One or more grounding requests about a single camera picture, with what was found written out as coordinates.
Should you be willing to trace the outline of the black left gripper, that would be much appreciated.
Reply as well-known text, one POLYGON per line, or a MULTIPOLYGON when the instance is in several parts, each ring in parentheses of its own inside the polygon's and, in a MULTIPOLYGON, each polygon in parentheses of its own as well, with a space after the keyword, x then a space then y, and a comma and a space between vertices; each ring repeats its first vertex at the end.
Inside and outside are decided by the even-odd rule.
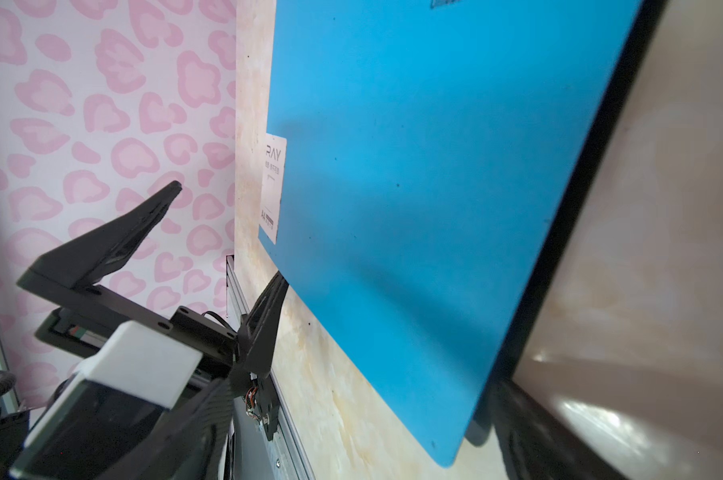
POLYGON ((119 218, 45 254, 17 280, 56 309, 36 337, 82 359, 113 356, 138 383, 185 384, 225 378, 246 414, 272 441, 281 402, 271 367, 289 284, 277 271, 235 334, 187 307, 166 319, 95 283, 123 268, 163 220, 182 185, 171 181, 119 218))

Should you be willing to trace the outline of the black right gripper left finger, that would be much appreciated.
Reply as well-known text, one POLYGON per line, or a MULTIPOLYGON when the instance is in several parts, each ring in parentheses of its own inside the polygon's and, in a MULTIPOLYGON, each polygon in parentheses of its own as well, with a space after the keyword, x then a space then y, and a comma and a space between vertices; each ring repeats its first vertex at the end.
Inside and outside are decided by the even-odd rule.
POLYGON ((232 418, 233 394, 215 379, 179 408, 101 479, 216 479, 232 418))

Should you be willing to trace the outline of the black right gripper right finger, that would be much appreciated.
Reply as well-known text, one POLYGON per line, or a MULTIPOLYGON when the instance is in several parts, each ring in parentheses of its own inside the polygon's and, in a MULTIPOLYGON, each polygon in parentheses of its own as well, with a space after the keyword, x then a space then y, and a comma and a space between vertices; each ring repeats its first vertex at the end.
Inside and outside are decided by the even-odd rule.
POLYGON ((508 478, 625 477, 515 382, 501 380, 491 386, 489 411, 508 478))

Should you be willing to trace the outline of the blue folder with black inside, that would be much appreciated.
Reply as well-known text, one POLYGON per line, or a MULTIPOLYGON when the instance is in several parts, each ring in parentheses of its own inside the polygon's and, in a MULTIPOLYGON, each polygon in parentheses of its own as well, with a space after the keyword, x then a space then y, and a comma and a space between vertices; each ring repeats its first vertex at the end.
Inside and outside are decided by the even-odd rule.
POLYGON ((281 1, 262 245, 455 463, 619 61, 657 1, 281 1))

